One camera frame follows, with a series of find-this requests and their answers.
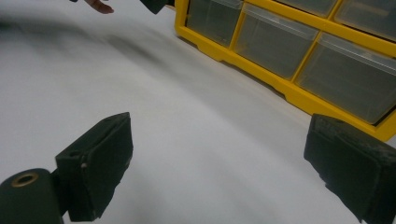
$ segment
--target finger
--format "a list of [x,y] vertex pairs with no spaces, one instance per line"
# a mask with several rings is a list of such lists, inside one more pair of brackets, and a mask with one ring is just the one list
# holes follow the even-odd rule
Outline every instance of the finger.
[[92,8],[94,8],[96,11],[100,13],[108,14],[114,12],[113,8],[104,4],[100,0],[85,0],[85,2],[87,2],[88,5],[90,5]]

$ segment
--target white surface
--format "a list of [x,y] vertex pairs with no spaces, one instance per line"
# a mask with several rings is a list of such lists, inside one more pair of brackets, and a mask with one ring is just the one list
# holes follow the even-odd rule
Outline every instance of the white surface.
[[132,166],[95,223],[359,223],[303,158],[308,115],[177,38],[170,9],[110,4],[1,1],[1,180],[129,111]]

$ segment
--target plastic drawer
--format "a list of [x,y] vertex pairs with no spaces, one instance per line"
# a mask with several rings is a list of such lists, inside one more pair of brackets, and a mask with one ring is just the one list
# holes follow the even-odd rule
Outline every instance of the plastic drawer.
[[186,26],[228,47],[242,4],[240,0],[190,0]]
[[396,0],[345,0],[335,20],[396,41]]
[[276,0],[320,17],[327,17],[337,0]]
[[396,60],[323,34],[297,85],[375,124],[396,106]]
[[318,30],[245,4],[235,52],[280,77],[291,79]]

